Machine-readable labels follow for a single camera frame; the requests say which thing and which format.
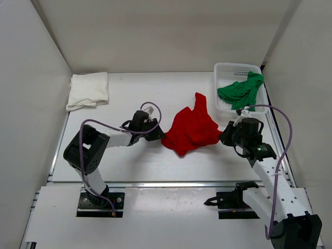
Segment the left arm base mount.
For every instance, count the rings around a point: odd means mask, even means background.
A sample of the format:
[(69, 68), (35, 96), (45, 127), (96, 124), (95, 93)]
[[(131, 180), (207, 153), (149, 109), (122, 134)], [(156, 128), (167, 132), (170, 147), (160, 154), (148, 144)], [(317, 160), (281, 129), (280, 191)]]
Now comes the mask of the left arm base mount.
[(108, 188), (108, 200), (94, 196), (90, 192), (82, 189), (77, 204), (77, 217), (88, 218), (122, 218), (125, 203), (125, 192), (114, 192)]

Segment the red t shirt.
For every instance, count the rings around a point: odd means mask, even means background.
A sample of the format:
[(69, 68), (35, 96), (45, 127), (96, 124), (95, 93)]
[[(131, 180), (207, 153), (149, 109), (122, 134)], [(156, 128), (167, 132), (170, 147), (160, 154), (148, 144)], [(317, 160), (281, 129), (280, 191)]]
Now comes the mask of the red t shirt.
[(206, 96), (197, 92), (195, 100), (193, 109), (185, 107), (176, 114), (170, 130), (161, 140), (164, 147), (180, 157), (200, 147), (217, 144), (222, 134), (208, 114)]

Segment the white t shirt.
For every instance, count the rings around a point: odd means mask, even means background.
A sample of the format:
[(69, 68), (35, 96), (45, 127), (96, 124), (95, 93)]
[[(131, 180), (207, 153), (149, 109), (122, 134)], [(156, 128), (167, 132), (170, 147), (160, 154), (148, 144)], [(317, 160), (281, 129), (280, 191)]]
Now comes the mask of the white t shirt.
[(108, 73), (73, 74), (66, 111), (97, 107), (109, 103)]

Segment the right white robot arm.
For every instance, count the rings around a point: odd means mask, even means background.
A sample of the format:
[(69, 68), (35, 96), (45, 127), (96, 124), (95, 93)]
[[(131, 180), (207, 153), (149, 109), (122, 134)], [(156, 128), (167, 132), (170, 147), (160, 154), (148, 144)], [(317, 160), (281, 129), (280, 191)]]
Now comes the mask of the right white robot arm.
[(240, 189), (233, 194), (233, 202), (241, 208), (248, 205), (257, 214), (274, 248), (316, 248), (322, 221), (299, 201), (280, 171), (273, 148), (262, 140), (263, 128), (256, 118), (240, 117), (228, 122), (219, 136), (223, 145), (242, 149), (238, 156), (249, 162), (265, 188)]

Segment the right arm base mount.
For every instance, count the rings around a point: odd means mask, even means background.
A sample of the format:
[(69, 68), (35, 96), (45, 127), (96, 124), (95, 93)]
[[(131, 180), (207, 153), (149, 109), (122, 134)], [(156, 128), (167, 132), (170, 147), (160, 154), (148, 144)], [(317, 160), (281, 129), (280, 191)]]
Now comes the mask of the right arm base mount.
[(218, 219), (259, 219), (252, 208), (243, 201), (245, 190), (259, 186), (254, 181), (239, 182), (233, 191), (217, 191), (214, 197), (208, 198), (204, 205), (218, 208)]

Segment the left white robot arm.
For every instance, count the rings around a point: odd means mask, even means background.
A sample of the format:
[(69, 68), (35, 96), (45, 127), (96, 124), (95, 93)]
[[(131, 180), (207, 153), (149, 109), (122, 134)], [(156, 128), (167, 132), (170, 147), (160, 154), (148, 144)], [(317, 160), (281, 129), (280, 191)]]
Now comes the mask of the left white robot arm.
[(120, 128), (110, 128), (101, 133), (88, 122), (101, 124), (88, 119), (83, 122), (80, 130), (68, 144), (63, 158), (81, 176), (89, 201), (98, 209), (114, 209), (114, 201), (109, 198), (109, 187), (99, 172), (99, 164), (106, 149), (111, 147), (129, 147), (141, 138), (156, 141), (165, 138), (160, 128), (160, 121), (151, 117), (148, 110), (138, 110), (131, 120), (125, 121)]

